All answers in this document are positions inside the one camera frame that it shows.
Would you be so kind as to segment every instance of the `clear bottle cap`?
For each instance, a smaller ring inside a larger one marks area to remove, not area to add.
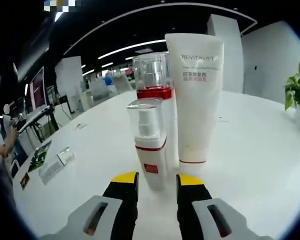
[[[166,52],[135,56],[133,72],[137,90],[159,86],[173,87],[169,71],[169,55]]]
[[[135,138],[154,139],[164,134],[161,98],[141,98],[127,107]]]

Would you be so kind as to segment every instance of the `computer monitor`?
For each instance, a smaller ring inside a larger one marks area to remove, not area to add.
[[[31,113],[42,105],[47,105],[43,67],[25,87],[24,94],[25,110],[27,113]]]

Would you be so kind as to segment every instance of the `red label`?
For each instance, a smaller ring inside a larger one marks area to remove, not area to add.
[[[158,167],[156,165],[144,164],[145,171],[152,174],[158,173]]]

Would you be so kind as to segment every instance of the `white pillar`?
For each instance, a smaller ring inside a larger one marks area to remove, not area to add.
[[[82,76],[81,57],[63,58],[55,66],[55,74],[58,92],[61,96],[67,96],[71,111],[76,110],[76,99],[80,99],[80,82],[84,80]]]
[[[208,34],[224,41],[223,90],[242,93],[244,88],[244,57],[237,20],[211,14]]]

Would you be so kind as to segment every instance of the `white skincare tube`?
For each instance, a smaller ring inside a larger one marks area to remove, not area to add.
[[[223,84],[224,43],[211,35],[165,35],[174,83],[179,170],[198,175],[216,125]]]

